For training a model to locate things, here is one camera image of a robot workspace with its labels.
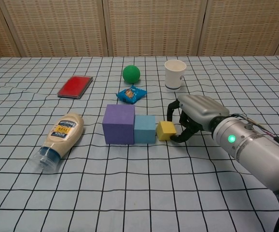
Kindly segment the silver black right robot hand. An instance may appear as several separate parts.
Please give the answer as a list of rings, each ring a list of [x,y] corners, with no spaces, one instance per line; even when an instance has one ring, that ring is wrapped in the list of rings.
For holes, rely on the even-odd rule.
[[[176,143],[186,142],[198,131],[213,132],[218,123],[230,116],[226,107],[208,96],[179,95],[167,107],[167,121],[172,121],[174,110],[179,108],[179,123],[185,129],[180,135],[170,137]]]

